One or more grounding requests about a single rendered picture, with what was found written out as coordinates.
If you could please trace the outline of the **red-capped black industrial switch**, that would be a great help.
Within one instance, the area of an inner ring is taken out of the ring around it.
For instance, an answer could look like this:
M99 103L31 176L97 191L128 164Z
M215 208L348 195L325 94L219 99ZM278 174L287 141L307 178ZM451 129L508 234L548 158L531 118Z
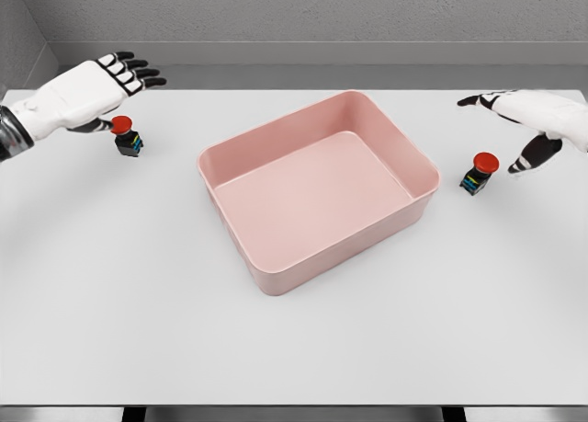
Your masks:
M113 128L111 132L115 135L115 144L122 155L138 157L143 147L139 133L132 129L132 119L120 115L111 119Z
M471 196L479 193L487 184L492 174L500 166L498 158L488 152L477 153L473 157L473 166L460 181L460 186Z

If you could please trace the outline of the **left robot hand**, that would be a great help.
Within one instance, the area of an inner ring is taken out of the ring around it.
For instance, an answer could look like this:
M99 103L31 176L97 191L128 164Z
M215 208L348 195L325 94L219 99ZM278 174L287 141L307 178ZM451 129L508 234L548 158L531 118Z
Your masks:
M124 100L167 80L147 61L131 51L116 51L85 61L40 87L27 104L40 117L36 133L43 138L64 128L100 131L107 128L101 116Z

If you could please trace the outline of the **pink plastic basket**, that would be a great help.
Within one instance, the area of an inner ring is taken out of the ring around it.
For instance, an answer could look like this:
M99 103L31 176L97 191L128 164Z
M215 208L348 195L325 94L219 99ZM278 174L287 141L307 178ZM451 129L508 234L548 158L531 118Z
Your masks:
M356 90L211 145L198 171L273 296L417 222L440 184L433 162Z

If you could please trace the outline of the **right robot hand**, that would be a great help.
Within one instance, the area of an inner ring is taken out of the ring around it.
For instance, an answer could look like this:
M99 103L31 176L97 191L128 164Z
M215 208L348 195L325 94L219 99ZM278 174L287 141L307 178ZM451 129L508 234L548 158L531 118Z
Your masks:
M481 106L499 117L537 132L509 166L518 174L544 165L557 154L564 141L588 154L588 104L543 90L516 89L469 96L460 107Z

